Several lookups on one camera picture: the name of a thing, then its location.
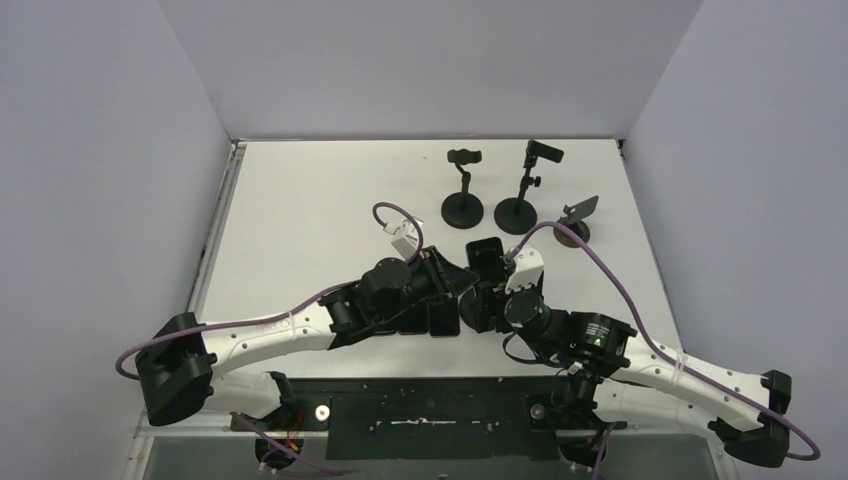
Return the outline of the black round-base stand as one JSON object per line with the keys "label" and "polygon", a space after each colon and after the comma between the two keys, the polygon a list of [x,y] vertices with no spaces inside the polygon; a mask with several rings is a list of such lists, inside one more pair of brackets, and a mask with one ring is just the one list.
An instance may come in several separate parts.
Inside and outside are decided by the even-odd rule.
{"label": "black round-base stand", "polygon": [[459,300],[459,315],[462,321],[476,333],[504,333],[503,307],[505,292],[500,285],[477,285],[462,295]]}
{"label": "black round-base stand", "polygon": [[541,185],[541,177],[533,175],[538,160],[543,159],[556,164],[562,162],[564,151],[551,145],[531,139],[527,141],[523,161],[523,175],[520,179],[518,194],[501,200],[495,207],[494,220],[497,227],[511,235],[528,233],[537,222],[535,207],[526,199],[530,188]]}
{"label": "black round-base stand", "polygon": [[442,219],[452,228],[467,230],[477,226],[483,218],[484,207],[481,200],[469,191],[471,173],[465,166],[482,161],[482,152],[478,150],[453,149],[447,152],[447,161],[461,175],[461,189],[447,196],[442,204]]}

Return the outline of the grey smartphone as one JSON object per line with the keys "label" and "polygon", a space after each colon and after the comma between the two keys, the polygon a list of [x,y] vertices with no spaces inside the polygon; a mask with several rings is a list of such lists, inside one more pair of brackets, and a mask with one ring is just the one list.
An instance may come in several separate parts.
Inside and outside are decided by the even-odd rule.
{"label": "grey smartphone", "polygon": [[502,240],[489,237],[472,241],[465,246],[468,269],[480,277],[480,282],[501,283],[508,277]]}

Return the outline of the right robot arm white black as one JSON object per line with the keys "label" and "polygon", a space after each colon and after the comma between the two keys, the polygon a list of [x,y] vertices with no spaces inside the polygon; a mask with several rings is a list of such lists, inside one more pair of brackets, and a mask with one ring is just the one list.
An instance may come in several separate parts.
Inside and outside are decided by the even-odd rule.
{"label": "right robot arm white black", "polygon": [[537,288],[475,288],[459,308],[475,331],[520,339],[530,350],[523,364],[565,374],[559,408],[574,426],[676,424],[751,465],[778,468],[788,457],[789,429],[778,420],[792,398],[784,372],[725,369],[607,315],[552,309]]}

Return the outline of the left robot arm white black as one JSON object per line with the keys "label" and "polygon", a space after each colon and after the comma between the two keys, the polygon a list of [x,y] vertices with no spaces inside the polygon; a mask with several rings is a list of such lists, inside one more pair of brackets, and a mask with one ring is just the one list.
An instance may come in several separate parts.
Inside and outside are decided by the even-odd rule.
{"label": "left robot arm white black", "polygon": [[360,279],[266,317],[202,324],[192,312],[175,315],[135,355],[147,420],[168,426],[207,409],[283,429],[297,405],[285,375],[245,373],[244,367],[351,346],[408,323],[429,326],[432,312],[457,309],[479,280],[426,247],[412,261],[384,258]]}

